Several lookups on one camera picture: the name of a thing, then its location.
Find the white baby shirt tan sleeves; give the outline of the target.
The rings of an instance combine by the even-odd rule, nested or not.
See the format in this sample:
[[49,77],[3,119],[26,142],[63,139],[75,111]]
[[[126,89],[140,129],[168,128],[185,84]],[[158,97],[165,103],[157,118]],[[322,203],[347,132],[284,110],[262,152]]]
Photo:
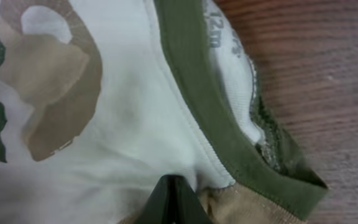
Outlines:
[[215,2],[0,0],[0,223],[134,223],[165,175],[212,223],[328,190]]

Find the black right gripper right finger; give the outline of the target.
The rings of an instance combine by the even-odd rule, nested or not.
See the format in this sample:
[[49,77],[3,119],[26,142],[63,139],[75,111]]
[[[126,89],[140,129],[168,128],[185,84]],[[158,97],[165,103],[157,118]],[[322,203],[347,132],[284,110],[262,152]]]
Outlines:
[[173,177],[173,209],[175,223],[212,224],[187,180],[178,175]]

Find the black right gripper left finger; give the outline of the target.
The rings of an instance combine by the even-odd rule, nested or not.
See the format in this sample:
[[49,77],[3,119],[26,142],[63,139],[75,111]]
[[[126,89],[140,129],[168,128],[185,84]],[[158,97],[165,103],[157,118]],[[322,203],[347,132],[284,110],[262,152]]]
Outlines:
[[171,211],[173,175],[159,179],[135,224],[172,224],[175,212]]

